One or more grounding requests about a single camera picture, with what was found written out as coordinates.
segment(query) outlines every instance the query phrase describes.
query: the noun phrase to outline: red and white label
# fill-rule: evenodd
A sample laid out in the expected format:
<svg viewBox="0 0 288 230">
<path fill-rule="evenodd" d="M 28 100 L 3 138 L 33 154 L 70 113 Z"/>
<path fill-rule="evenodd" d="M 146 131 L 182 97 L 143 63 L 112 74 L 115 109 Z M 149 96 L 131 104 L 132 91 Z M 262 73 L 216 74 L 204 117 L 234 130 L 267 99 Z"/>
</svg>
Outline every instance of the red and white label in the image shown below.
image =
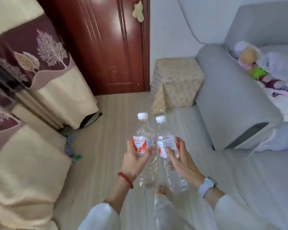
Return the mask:
<svg viewBox="0 0 288 230">
<path fill-rule="evenodd" d="M 133 146 L 136 152 L 144 153 L 146 148 L 151 146 L 153 151 L 155 150 L 155 139 L 148 139 L 144 136 L 134 136 L 133 137 Z"/>
<path fill-rule="evenodd" d="M 174 150 L 175 155 L 179 155 L 179 144 L 174 136 L 172 136 L 169 139 L 164 139 L 158 141 L 158 149 L 160 157 L 166 157 L 166 151 L 165 148 L 170 147 L 172 150 Z"/>
</svg>

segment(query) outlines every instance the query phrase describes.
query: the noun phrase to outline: door frame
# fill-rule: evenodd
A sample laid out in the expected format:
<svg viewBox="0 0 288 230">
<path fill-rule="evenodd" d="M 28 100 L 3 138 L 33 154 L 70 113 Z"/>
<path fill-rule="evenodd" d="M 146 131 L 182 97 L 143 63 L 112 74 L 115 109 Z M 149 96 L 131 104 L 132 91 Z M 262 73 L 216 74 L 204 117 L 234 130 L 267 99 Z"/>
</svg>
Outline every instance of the door frame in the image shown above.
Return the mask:
<svg viewBox="0 0 288 230">
<path fill-rule="evenodd" d="M 144 91 L 150 91 L 150 0 L 141 1 L 144 15 L 141 23 Z"/>
</svg>

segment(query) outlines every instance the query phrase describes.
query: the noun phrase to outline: wooden floor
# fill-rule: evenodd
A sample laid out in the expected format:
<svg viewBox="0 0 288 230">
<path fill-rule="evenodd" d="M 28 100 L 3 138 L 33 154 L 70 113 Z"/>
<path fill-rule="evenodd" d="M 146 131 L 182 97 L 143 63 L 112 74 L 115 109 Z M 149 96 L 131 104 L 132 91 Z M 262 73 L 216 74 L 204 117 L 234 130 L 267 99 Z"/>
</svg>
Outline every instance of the wooden floor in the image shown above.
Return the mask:
<svg viewBox="0 0 288 230">
<path fill-rule="evenodd" d="M 150 113 L 149 93 L 96 98 L 103 115 L 91 126 L 73 132 L 75 152 L 83 158 L 70 169 L 54 210 L 60 230 L 77 229 L 89 210 L 112 189 L 137 113 L 148 112 L 149 121 L 156 127 L 156 116 Z M 167 109 L 166 116 L 205 176 L 214 178 L 220 189 L 237 200 L 244 202 L 244 199 L 271 223 L 288 229 L 288 151 L 253 153 L 249 158 L 251 151 L 246 150 L 213 151 L 196 106 Z M 159 175 L 163 182 L 162 170 Z M 122 230 L 155 229 L 153 197 L 154 190 L 144 191 L 135 185 L 123 206 Z M 173 203 L 197 230 L 217 229 L 212 209 L 191 185 L 185 193 L 173 195 Z"/>
</svg>

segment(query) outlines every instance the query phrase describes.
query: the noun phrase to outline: bottle cap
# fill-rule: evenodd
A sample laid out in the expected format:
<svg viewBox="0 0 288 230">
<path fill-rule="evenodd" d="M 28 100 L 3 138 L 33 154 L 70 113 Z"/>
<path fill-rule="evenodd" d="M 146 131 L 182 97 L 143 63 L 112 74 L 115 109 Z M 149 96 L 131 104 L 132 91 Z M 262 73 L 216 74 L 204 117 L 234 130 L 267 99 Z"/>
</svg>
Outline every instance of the bottle cap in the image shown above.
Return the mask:
<svg viewBox="0 0 288 230">
<path fill-rule="evenodd" d="M 138 113 L 138 119 L 148 119 L 147 113 Z"/>
<path fill-rule="evenodd" d="M 166 120 L 166 117 L 164 115 L 156 117 L 157 123 L 163 122 Z"/>
</svg>

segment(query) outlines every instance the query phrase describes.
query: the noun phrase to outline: dark red door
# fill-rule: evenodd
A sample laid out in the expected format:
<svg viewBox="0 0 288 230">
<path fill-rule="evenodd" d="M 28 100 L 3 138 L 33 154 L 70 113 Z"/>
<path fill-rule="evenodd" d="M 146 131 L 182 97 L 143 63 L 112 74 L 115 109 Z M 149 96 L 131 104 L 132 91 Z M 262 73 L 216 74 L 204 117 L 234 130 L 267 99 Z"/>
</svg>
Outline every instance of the dark red door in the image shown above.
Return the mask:
<svg viewBox="0 0 288 230">
<path fill-rule="evenodd" d="M 94 95 L 144 91 L 138 0 L 38 0 Z"/>
</svg>

